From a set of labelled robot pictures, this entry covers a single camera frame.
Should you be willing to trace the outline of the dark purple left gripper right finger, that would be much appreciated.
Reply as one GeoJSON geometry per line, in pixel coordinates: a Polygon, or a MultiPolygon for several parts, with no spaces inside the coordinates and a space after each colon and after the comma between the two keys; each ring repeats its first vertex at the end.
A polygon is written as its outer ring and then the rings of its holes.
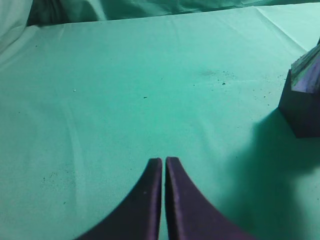
{"type": "Polygon", "coordinates": [[[170,240],[255,239],[205,198],[177,157],[165,160],[165,215],[170,240]]]}

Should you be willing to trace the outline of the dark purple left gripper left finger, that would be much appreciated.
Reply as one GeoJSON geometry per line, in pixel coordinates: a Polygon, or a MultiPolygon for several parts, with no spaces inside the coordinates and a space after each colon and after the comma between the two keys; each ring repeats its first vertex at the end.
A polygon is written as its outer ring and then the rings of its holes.
{"type": "Polygon", "coordinates": [[[160,158],[151,158],[128,195],[78,240],[157,240],[162,206],[160,158]]]}

